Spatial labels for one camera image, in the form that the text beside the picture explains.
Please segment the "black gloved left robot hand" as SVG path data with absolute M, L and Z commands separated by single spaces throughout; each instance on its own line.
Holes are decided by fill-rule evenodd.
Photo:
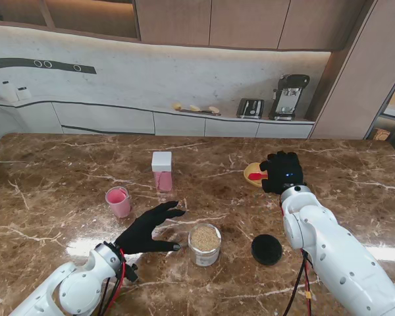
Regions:
M 124 254 L 133 255 L 149 252 L 178 251 L 181 246 L 175 242 L 154 240 L 154 229 L 167 219 L 181 217 L 186 212 L 177 209 L 177 201 L 169 201 L 146 211 L 138 217 L 114 242 Z

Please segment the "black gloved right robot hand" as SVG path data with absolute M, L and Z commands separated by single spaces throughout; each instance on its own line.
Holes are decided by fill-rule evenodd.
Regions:
M 278 151 L 268 154 L 267 159 L 259 164 L 261 171 L 267 171 L 268 178 L 262 179 L 265 193 L 281 195 L 292 186 L 305 185 L 302 166 L 294 152 Z

